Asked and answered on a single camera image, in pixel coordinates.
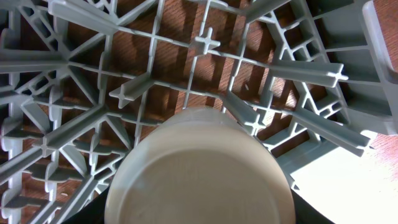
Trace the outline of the white plastic cup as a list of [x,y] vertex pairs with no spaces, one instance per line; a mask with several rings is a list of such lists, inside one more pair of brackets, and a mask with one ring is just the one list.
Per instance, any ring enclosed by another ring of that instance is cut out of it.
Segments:
[[294,223],[273,155],[211,108],[185,109],[142,140],[109,188],[106,223]]

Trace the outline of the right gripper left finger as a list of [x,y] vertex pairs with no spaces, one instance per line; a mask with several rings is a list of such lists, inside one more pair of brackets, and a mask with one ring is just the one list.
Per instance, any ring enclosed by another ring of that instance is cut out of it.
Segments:
[[79,212],[62,222],[62,224],[104,224],[106,197],[106,194],[97,196]]

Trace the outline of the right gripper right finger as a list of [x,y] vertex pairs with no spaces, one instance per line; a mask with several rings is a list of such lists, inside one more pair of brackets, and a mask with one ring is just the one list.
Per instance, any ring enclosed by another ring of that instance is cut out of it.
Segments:
[[294,190],[291,190],[291,192],[294,200],[296,224],[334,224]]

